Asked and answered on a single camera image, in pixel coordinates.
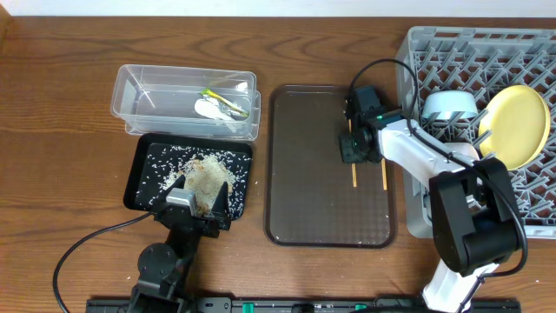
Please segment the blue bowl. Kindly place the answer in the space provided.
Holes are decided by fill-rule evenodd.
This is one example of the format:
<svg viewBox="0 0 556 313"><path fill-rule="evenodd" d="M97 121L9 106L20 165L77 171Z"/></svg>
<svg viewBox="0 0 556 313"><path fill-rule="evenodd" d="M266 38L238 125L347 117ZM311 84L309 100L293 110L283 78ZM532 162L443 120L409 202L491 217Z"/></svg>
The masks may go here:
<svg viewBox="0 0 556 313"><path fill-rule="evenodd" d="M458 113L463 113L461 118L478 116L473 95L461 90L445 90L427 97L421 116L427 120L449 120Z"/></svg>

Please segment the pink bowl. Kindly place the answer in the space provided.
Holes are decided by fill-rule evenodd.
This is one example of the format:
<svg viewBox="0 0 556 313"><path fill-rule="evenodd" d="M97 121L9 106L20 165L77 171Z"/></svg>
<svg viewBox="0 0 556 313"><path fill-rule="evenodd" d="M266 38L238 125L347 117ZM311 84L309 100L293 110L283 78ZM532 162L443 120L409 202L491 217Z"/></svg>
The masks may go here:
<svg viewBox="0 0 556 313"><path fill-rule="evenodd" d="M446 146L455 152L472 158L473 160L480 159L477 150L470 143L446 143Z"/></svg>

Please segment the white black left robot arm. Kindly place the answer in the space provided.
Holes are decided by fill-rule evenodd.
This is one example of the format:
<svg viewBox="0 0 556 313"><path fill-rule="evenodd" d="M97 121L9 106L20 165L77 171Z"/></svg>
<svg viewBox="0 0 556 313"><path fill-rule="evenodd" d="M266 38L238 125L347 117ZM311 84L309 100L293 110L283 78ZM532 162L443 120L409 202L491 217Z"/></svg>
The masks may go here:
<svg viewBox="0 0 556 313"><path fill-rule="evenodd" d="M228 184L218 189L210 216L196 216L195 193L185 190L180 176L164 190L151 213L169 230L163 243L145 248L137 262L139 278L132 290L129 313L197 312L195 297L185 290L185 283L202 237L217 238L228 230Z"/></svg>

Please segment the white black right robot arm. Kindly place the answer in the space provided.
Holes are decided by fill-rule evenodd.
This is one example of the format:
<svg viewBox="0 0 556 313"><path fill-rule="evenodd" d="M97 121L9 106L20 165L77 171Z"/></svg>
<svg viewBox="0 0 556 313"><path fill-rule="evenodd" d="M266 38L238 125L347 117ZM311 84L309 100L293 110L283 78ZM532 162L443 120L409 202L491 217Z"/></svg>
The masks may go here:
<svg viewBox="0 0 556 313"><path fill-rule="evenodd" d="M493 277L525 266L526 232L505 164L477 161L449 149L400 114L372 118L339 135L344 163L397 163L429 191L434 246L440 262L422 291L430 312L462 312ZM501 263L519 251L520 262L503 273Z"/></svg>

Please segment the yellow round plate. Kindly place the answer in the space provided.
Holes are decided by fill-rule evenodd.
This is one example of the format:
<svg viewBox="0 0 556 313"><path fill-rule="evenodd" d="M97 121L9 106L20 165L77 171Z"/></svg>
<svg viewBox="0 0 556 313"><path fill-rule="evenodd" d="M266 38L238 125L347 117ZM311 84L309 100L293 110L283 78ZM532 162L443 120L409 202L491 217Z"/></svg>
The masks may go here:
<svg viewBox="0 0 556 313"><path fill-rule="evenodd" d="M494 155L508 170L530 163L544 148L550 130L550 110L542 96L525 85L514 85L496 94L480 120L479 145L485 157Z"/></svg>

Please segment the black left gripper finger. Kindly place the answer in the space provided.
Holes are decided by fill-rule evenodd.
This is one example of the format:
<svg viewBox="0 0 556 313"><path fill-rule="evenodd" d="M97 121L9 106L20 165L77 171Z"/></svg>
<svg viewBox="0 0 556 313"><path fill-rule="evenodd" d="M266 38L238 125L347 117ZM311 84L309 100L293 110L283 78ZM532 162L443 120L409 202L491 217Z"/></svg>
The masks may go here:
<svg viewBox="0 0 556 313"><path fill-rule="evenodd" d="M226 181L223 182L221 188L219 189L212 207L212 213L215 216L227 216L229 213L228 183Z"/></svg>
<svg viewBox="0 0 556 313"><path fill-rule="evenodd" d="M169 193L170 191L174 190L174 189L182 189L184 187L186 178L184 175L179 176L168 188L167 188L167 192Z"/></svg>

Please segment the green snack wrapper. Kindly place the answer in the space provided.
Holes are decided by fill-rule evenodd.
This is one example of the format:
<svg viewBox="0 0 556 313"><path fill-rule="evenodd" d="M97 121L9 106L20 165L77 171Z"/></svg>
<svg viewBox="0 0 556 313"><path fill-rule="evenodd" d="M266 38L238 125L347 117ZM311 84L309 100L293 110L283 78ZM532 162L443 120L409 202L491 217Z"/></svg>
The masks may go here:
<svg viewBox="0 0 556 313"><path fill-rule="evenodd" d="M205 88L204 90L201 91L201 95L204 97L209 97L209 98L214 98L215 100L217 100L221 105L223 105L227 111L229 111L231 114L240 116L240 117L249 117L249 113L242 109L240 106L232 103L231 101L229 101L228 99L226 99L225 97L220 96L219 94L215 93L214 91Z"/></svg>

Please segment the rice food leftovers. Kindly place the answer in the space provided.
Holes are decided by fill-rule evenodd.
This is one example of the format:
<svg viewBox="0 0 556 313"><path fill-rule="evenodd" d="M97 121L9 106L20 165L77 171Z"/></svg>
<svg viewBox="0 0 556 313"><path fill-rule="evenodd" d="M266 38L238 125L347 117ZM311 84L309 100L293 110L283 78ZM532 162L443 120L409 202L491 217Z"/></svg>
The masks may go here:
<svg viewBox="0 0 556 313"><path fill-rule="evenodd" d="M221 186L228 185L228 215L242 216L252 157L243 152L153 143L147 150L135 205L148 210L181 176L195 193L198 216L209 216Z"/></svg>

